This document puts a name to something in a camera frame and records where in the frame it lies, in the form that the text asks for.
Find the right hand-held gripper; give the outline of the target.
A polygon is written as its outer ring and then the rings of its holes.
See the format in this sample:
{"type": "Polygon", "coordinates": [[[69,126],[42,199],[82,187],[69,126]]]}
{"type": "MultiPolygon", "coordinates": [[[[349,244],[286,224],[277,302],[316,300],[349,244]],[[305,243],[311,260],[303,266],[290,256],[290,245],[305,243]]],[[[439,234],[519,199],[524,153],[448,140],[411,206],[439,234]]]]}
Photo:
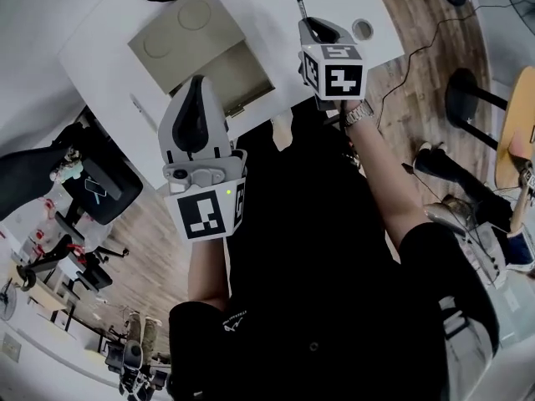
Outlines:
{"type": "Polygon", "coordinates": [[[318,110],[334,110],[335,101],[362,99],[368,70],[351,33],[316,17],[300,19],[298,31],[303,45],[298,72],[312,89],[318,110]]]}

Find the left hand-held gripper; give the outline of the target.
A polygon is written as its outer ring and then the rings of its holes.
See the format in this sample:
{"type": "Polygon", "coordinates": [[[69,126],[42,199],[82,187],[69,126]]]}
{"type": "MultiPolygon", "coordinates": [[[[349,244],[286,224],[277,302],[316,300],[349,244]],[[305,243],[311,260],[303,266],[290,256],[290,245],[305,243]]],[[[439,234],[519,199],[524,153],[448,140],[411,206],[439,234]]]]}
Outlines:
{"type": "Polygon", "coordinates": [[[193,76],[174,95],[158,140],[168,164],[165,203],[181,237],[198,242],[231,236],[242,223],[247,152],[230,155],[226,117],[208,77],[193,76]],[[209,160],[176,163],[188,155],[209,160]]]}

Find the cardboard box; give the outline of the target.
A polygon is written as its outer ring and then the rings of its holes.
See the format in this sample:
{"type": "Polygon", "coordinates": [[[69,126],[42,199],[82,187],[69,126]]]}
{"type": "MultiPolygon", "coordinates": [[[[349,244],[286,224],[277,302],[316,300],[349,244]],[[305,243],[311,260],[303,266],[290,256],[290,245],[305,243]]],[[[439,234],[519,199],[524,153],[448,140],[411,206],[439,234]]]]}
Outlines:
{"type": "Polygon", "coordinates": [[[220,0],[178,0],[141,29],[129,47],[165,94],[203,75],[227,116],[275,90],[246,36],[220,0]]]}

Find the person's left forearm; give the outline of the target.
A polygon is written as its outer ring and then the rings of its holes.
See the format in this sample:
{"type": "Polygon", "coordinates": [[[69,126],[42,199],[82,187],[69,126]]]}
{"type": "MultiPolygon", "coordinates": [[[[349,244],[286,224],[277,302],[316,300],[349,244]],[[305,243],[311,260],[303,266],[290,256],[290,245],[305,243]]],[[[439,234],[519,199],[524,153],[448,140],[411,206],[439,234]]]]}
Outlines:
{"type": "Polygon", "coordinates": [[[226,309],[230,294],[222,238],[192,244],[187,294],[190,302],[226,309]]]}

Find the person's right forearm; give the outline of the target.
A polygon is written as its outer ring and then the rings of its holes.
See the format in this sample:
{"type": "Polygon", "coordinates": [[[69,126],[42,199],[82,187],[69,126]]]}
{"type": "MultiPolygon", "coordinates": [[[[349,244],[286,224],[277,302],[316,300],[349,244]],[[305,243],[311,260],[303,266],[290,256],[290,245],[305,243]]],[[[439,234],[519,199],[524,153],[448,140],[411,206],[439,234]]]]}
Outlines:
{"type": "Polygon", "coordinates": [[[385,230],[399,251],[405,236],[428,221],[420,193],[372,119],[356,121],[346,133],[359,156],[385,230]]]}

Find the black mesh office chair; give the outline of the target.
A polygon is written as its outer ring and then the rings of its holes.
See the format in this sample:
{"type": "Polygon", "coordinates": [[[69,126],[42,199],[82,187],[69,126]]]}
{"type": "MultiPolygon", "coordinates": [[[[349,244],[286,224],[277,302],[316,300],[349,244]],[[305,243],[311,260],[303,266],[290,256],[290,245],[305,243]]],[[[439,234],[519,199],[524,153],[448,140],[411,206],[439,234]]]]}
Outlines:
{"type": "Polygon", "coordinates": [[[82,155],[84,170],[77,180],[60,184],[72,198],[71,213],[79,208],[101,225],[120,216],[140,195],[143,183],[120,151],[106,139],[96,124],[68,125],[48,147],[14,152],[0,157],[0,221],[27,203],[46,196],[54,187],[49,174],[70,148],[82,155]],[[87,177],[98,182],[107,196],[99,201],[84,187],[87,177]]]}

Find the black smartphone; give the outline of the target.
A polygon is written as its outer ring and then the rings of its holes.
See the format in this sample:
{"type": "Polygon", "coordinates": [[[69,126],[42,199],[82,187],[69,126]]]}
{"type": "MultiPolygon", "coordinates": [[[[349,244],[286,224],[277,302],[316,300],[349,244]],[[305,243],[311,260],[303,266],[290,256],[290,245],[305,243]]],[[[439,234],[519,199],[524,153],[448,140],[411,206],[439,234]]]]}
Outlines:
{"type": "Polygon", "coordinates": [[[95,180],[87,177],[84,181],[84,187],[87,191],[91,192],[95,196],[95,200],[99,201],[101,197],[107,196],[107,191],[95,180]]]}

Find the white desk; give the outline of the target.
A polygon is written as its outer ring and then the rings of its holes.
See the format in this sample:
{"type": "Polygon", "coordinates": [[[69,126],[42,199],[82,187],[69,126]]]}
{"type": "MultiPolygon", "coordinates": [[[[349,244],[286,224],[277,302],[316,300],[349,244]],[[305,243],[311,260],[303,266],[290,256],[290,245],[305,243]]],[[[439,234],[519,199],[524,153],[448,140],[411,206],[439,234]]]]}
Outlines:
{"type": "MultiPolygon", "coordinates": [[[[275,90],[227,121],[232,139],[307,99],[311,90],[298,75],[298,20],[294,0],[221,0],[242,28],[275,90]]],[[[308,14],[345,29],[362,18],[374,35],[363,41],[369,68],[400,57],[404,49],[383,0],[304,0],[308,14]]],[[[169,97],[143,68],[129,41],[161,6],[145,0],[102,0],[78,26],[59,61],[97,120],[133,166],[155,188],[165,183],[155,127],[169,97]],[[140,102],[141,114],[130,100],[140,102]]]]}

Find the pale plush toy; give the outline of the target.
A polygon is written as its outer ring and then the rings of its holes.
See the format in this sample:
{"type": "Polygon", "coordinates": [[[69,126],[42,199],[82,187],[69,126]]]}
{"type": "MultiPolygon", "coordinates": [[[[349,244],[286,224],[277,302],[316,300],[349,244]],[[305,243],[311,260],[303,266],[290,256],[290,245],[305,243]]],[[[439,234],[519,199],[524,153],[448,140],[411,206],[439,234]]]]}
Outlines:
{"type": "Polygon", "coordinates": [[[70,179],[79,179],[83,170],[82,155],[70,148],[59,166],[50,172],[49,179],[55,184],[63,184],[70,179]]]}

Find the person's black clothing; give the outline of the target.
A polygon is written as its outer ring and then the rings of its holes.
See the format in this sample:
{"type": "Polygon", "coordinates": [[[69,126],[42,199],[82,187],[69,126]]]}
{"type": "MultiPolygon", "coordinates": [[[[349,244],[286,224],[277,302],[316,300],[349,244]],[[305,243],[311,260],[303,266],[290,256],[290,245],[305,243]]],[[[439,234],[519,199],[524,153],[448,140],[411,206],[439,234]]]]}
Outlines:
{"type": "Polygon", "coordinates": [[[224,241],[230,298],[169,315],[173,401],[441,401],[440,300],[488,331],[492,302],[453,232],[428,221],[397,251],[344,124],[308,107],[285,150],[248,154],[242,224],[224,241]]]}

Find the round wooden table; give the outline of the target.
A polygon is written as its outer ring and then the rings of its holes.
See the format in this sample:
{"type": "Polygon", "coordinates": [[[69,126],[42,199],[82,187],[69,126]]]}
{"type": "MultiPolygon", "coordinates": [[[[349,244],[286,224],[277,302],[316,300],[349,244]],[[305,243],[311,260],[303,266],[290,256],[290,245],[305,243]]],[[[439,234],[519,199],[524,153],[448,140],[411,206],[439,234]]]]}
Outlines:
{"type": "Polygon", "coordinates": [[[451,125],[465,130],[496,151],[496,187],[518,187],[523,164],[516,161],[518,155],[509,153],[509,146],[514,138],[518,138],[524,150],[535,152],[535,67],[527,66],[521,71],[508,100],[480,88],[471,70],[457,69],[450,76],[446,87],[445,107],[446,117],[451,125]],[[475,116],[481,100],[505,111],[498,140],[469,122],[475,116]]]}

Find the wooden desk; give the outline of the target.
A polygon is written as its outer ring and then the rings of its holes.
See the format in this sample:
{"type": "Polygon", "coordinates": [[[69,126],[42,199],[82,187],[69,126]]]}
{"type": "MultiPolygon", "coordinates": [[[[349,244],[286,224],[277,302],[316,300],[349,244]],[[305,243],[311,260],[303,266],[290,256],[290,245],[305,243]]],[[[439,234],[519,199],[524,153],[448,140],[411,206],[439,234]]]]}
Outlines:
{"type": "Polygon", "coordinates": [[[38,313],[52,324],[68,332],[79,298],[62,282],[50,288],[37,280],[27,292],[28,304],[37,304],[38,313]]]}

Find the small black standing fan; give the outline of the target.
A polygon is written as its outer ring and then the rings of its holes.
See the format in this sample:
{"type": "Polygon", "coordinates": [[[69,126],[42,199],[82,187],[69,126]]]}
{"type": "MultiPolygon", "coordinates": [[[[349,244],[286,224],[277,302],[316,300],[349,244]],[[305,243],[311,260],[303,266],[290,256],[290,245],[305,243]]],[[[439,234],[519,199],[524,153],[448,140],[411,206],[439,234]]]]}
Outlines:
{"type": "Polygon", "coordinates": [[[9,321],[17,306],[17,291],[13,280],[9,279],[0,288],[0,319],[9,321]]]}

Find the gray bag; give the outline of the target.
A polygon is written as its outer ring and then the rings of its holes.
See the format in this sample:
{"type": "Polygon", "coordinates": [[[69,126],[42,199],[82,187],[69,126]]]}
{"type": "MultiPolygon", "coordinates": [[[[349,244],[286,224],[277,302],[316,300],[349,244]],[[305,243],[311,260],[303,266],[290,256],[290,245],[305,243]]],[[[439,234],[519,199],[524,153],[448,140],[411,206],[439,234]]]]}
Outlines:
{"type": "Polygon", "coordinates": [[[491,338],[480,322],[456,305],[454,297],[444,297],[439,304],[446,352],[446,385],[441,401],[467,401],[494,357],[491,338]]]}

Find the gray wall panel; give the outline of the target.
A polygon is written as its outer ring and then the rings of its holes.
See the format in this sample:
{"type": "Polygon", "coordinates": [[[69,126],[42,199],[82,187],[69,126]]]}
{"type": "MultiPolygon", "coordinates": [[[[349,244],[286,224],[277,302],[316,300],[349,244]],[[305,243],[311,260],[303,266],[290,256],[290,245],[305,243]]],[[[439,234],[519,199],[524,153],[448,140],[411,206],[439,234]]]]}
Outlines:
{"type": "Polygon", "coordinates": [[[21,343],[9,333],[5,333],[0,341],[0,351],[11,358],[15,363],[19,362],[21,343]]]}

